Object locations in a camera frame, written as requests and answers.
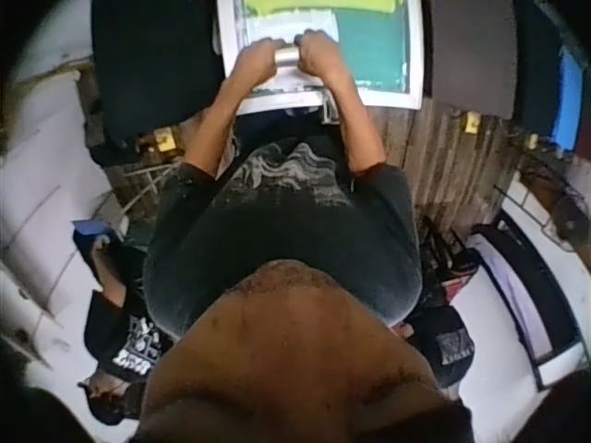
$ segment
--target blue object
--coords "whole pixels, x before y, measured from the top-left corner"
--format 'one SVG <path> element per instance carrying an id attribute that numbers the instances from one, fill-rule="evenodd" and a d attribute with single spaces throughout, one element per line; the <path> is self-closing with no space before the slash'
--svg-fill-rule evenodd
<path id="1" fill-rule="evenodd" d="M 102 233 L 109 234 L 112 230 L 104 222 L 100 220 L 74 220 L 74 229 L 82 235 L 98 236 Z"/>
<path id="2" fill-rule="evenodd" d="M 583 69 L 573 55 L 562 47 L 561 104 L 556 115 L 550 139 L 563 150 L 573 150 L 581 118 L 583 95 Z"/>

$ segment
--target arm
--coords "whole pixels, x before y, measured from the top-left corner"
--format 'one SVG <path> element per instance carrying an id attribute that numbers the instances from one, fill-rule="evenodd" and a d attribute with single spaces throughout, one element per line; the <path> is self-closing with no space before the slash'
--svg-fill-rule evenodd
<path id="1" fill-rule="evenodd" d="M 360 174 L 386 162 L 380 135 L 357 93 L 338 43 L 323 31 L 313 30 L 307 31 L 296 43 L 300 48 L 299 68 L 319 77 L 339 108 L 341 133 L 351 172 Z"/>
<path id="2" fill-rule="evenodd" d="M 123 307 L 126 300 L 127 288 L 119 280 L 119 275 L 111 262 L 111 259 L 106 255 L 105 248 L 108 245 L 108 238 L 100 237 L 94 242 L 90 256 L 99 274 L 99 282 L 103 286 L 103 295 L 115 306 Z"/>
<path id="3" fill-rule="evenodd" d="M 188 143 L 185 162 L 216 176 L 238 106 L 255 87 L 275 75 L 275 51 L 283 45 L 282 41 L 264 39 L 242 51 L 232 74 L 223 82 L 195 137 Z"/>

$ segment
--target yellow tag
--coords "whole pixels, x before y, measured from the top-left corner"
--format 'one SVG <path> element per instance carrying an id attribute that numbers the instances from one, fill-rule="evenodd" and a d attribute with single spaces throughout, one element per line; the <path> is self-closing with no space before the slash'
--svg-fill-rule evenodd
<path id="1" fill-rule="evenodd" d="M 156 129 L 154 131 L 154 136 L 156 137 L 156 144 L 158 145 L 158 150 L 160 152 L 166 152 L 168 150 L 176 149 L 175 138 L 173 137 L 173 130 L 169 126 Z"/>
<path id="2" fill-rule="evenodd" d="M 468 112 L 466 115 L 467 119 L 465 122 L 465 133 L 466 134 L 477 134 L 478 128 L 480 127 L 480 114 L 473 113 L 472 111 Z"/>
<path id="3" fill-rule="evenodd" d="M 527 138 L 527 148 L 529 150 L 534 150 L 535 148 L 537 148 L 538 139 L 539 139 L 539 136 L 537 134 L 532 134 L 531 136 L 529 136 Z"/>

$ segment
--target graphic print on shirt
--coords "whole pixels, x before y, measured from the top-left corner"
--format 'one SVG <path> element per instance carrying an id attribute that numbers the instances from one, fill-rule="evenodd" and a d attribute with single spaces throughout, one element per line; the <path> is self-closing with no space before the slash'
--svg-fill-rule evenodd
<path id="1" fill-rule="evenodd" d="M 271 144 L 255 150 L 238 168 L 222 192 L 213 201 L 232 193 L 233 201 L 244 203 L 258 198 L 261 189 L 307 191 L 320 206 L 351 206 L 336 183 L 334 161 L 318 157 L 310 146 L 300 143 L 285 157 L 281 148 Z"/>
<path id="2" fill-rule="evenodd" d="M 113 363 L 139 376 L 146 376 L 162 355 L 161 332 L 146 318 L 129 317 L 126 344 Z"/>

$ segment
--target dark gray t-shirt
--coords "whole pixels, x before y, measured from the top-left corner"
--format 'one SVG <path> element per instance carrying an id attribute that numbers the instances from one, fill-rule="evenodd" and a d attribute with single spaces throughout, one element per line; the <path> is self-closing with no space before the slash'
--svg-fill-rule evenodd
<path id="1" fill-rule="evenodd" d="M 146 302 L 182 336 L 220 295 L 276 259 L 332 276 L 385 324 L 421 289 L 416 228 L 402 171 L 355 179 L 330 138 L 287 138 L 254 150 L 223 180 L 183 164 L 163 191 L 146 260 Z"/>

